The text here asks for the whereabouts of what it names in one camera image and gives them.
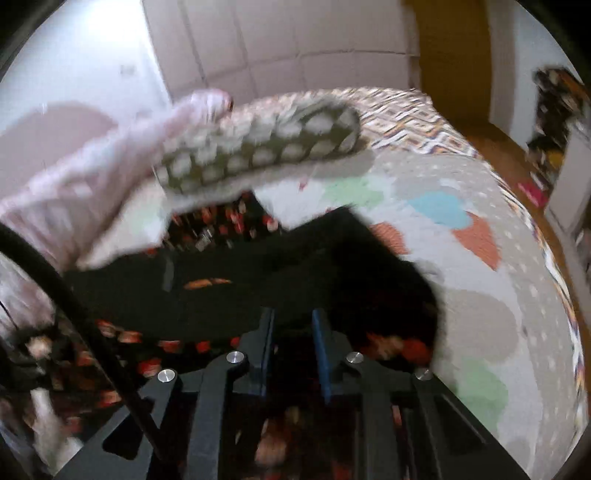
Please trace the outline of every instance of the bed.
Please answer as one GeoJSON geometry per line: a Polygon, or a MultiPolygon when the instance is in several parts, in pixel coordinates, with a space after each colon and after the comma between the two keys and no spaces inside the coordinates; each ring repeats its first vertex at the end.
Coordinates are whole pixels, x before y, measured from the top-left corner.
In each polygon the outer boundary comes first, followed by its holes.
{"type": "MultiPolygon", "coordinates": [[[[256,100],[234,115],[327,92],[256,100]]],[[[193,197],[167,197],[151,182],[86,264],[157,242],[172,211],[246,187],[286,228],[352,205],[392,250],[416,262],[445,306],[435,372],[532,478],[551,478],[586,425],[587,399],[573,306],[540,230],[425,94],[330,93],[362,115],[366,149],[356,157],[265,172],[193,197]]]]}

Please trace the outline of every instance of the black fabric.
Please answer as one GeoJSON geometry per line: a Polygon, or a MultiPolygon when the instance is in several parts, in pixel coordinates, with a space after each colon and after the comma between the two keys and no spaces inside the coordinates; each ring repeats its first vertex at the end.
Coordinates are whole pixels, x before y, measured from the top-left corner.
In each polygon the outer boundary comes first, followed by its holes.
{"type": "Polygon", "coordinates": [[[238,336],[257,327],[261,307],[276,309],[278,327],[307,323],[314,308],[325,308],[354,343],[373,332],[432,348],[437,328],[427,282],[345,208],[232,250],[127,255],[66,281],[93,317],[162,340],[238,336]],[[185,289],[207,278],[231,283],[185,289]]]}

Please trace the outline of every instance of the patterned fabric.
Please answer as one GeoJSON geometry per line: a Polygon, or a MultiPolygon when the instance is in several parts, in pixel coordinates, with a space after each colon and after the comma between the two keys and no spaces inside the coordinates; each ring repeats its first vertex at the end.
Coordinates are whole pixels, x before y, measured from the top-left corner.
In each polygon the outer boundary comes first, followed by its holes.
{"type": "Polygon", "coordinates": [[[279,115],[182,135],[166,146],[156,176],[163,186],[190,193],[256,168],[343,156],[358,139],[359,115],[347,103],[330,96],[300,100],[279,115]]]}
{"type": "Polygon", "coordinates": [[[232,248],[237,242],[260,240],[277,231],[281,233],[277,221],[251,192],[244,192],[234,202],[173,215],[163,244],[170,249],[202,252],[218,245],[232,248]]]}
{"type": "MultiPolygon", "coordinates": [[[[457,153],[482,159],[478,151],[433,108],[419,90],[350,88],[315,90],[268,97],[237,108],[232,121],[255,115],[279,114],[302,99],[333,95],[353,105],[361,115],[361,134],[372,148],[388,147],[424,154],[457,153]]],[[[222,125],[229,121],[224,119],[222,125]]]]}

